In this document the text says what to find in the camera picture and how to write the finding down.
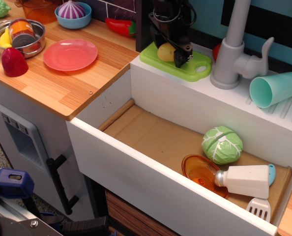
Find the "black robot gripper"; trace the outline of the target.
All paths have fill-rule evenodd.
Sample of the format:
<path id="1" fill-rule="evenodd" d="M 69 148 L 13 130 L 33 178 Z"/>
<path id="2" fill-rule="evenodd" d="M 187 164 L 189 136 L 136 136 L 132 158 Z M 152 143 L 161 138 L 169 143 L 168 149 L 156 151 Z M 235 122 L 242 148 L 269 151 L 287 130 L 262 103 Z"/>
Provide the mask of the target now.
<path id="1" fill-rule="evenodd" d="M 197 19 L 192 4 L 187 0 L 154 0 L 153 10 L 149 13 L 150 34 L 159 48 L 164 43 L 171 43 L 174 51 L 174 62 L 181 68 L 193 58 L 193 49 L 188 29 Z"/>

